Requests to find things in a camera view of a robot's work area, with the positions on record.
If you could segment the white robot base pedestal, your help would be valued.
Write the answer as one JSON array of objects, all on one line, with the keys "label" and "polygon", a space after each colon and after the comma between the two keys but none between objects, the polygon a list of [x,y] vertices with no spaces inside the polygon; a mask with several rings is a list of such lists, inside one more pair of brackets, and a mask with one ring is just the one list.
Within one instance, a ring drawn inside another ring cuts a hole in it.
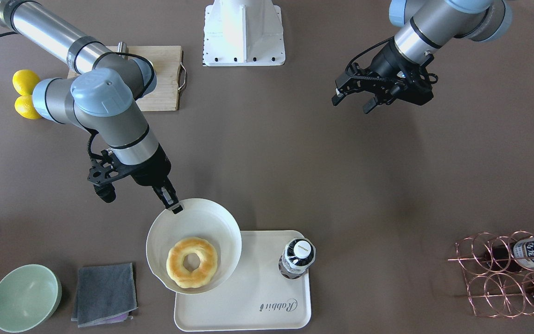
[{"label": "white robot base pedestal", "polygon": [[280,66],[281,9],[271,0],[215,0],[205,7],[203,66]]}]

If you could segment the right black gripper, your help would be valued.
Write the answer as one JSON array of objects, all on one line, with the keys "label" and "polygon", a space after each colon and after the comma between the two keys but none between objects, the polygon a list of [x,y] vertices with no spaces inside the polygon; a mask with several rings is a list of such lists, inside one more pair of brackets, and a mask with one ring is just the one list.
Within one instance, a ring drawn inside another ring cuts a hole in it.
[{"label": "right black gripper", "polygon": [[155,194],[168,211],[178,214],[184,209],[169,180],[172,164],[161,145],[158,145],[150,159],[137,165],[129,165],[129,167],[135,169],[131,173],[135,182],[140,186],[152,186]]}]

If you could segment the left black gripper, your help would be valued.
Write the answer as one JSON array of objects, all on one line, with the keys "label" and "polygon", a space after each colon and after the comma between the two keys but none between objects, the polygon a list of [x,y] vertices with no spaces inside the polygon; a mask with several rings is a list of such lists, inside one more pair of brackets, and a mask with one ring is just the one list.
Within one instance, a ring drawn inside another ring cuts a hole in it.
[{"label": "left black gripper", "polygon": [[346,66],[341,79],[335,80],[333,106],[338,106],[348,95],[363,91],[373,93],[373,97],[363,106],[365,114],[377,106],[390,105],[396,100],[419,106],[432,100],[432,86],[436,84],[437,76],[429,73],[426,67],[434,60],[434,55],[426,51],[423,64],[411,63],[399,52],[394,40],[386,39],[356,57],[381,45],[383,49],[373,57],[367,68],[362,69],[355,59]]}]

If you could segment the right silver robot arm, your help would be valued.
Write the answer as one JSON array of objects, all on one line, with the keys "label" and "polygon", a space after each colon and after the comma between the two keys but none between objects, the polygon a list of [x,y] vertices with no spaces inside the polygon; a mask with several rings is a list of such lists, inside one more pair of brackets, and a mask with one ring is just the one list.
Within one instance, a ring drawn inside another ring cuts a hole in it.
[{"label": "right silver robot arm", "polygon": [[169,180],[171,163],[136,103],[155,89],[150,61],[138,55],[121,57],[34,0],[0,0],[0,26],[25,36],[76,72],[72,79],[41,81],[32,101],[43,118],[70,123],[89,132],[91,139],[100,135],[106,142],[109,148],[101,154],[87,148],[88,180],[98,197],[114,201],[113,182],[132,177],[140,186],[150,186],[166,209],[181,212]]}]

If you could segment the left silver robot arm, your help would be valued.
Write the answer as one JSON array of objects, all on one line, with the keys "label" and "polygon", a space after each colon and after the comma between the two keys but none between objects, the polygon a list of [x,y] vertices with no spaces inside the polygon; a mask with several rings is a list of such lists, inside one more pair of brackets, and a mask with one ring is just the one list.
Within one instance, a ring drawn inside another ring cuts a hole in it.
[{"label": "left silver robot arm", "polygon": [[438,76],[427,70],[434,53],[451,39],[500,38],[509,29],[513,12],[504,0],[393,0],[388,17],[399,31],[379,43],[381,51],[369,66],[360,67],[356,58],[349,61],[335,80],[333,105],[363,91],[373,93],[364,113],[396,100],[428,103],[438,82]]}]

